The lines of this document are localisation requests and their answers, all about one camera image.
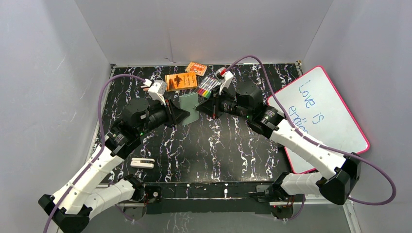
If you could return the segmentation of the green card holder wallet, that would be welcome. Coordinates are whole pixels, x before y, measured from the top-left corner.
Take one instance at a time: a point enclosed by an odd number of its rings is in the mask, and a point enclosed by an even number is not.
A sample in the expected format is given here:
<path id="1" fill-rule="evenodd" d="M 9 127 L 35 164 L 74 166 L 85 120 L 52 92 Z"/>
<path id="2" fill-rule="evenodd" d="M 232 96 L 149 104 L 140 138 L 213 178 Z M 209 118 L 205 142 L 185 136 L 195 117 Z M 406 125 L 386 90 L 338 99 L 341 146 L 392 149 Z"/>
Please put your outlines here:
<path id="1" fill-rule="evenodd" d="M 199 112 L 196 110 L 199 100 L 196 92 L 181 95 L 179 97 L 179 105 L 181 109 L 189 112 L 189 116 L 181 122 L 181 125 L 188 125 L 199 119 Z"/>

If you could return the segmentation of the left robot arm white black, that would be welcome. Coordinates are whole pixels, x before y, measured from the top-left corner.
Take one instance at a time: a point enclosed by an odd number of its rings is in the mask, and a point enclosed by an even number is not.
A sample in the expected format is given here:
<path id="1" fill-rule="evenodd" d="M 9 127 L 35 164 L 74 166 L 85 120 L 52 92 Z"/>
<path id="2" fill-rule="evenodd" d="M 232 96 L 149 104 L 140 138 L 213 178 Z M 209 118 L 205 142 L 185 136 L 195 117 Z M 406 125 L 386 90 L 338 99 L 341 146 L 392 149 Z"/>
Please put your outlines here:
<path id="1" fill-rule="evenodd" d="M 90 220 L 125 200 L 147 199 L 144 182 L 130 174 L 104 190 L 96 191 L 101 181 L 141 145 L 141 137 L 161 125 L 174 127 L 190 112 L 171 100 L 138 98 L 130 101 L 107 133 L 95 154 L 61 189 L 44 194 L 38 204 L 65 233 L 80 233 Z"/>

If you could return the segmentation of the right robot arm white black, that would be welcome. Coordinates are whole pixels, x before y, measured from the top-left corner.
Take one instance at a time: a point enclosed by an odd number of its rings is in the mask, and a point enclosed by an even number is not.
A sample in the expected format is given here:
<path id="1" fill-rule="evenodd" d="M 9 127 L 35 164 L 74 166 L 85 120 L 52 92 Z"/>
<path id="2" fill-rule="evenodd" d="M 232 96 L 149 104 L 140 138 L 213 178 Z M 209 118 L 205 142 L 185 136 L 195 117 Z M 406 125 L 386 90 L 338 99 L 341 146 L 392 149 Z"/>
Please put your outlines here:
<path id="1" fill-rule="evenodd" d="M 340 156 L 324 149 L 321 143 L 315 145 L 300 136 L 279 110 L 264 103 L 261 89 L 254 84 L 237 85 L 234 96 L 227 88 L 215 87 L 196 110 L 213 118 L 223 113 L 242 117 L 254 132 L 290 149 L 317 170 L 307 174 L 284 172 L 271 187 L 253 193 L 253 198 L 286 201 L 294 195 L 312 194 L 343 205 L 359 180 L 358 160 Z"/>

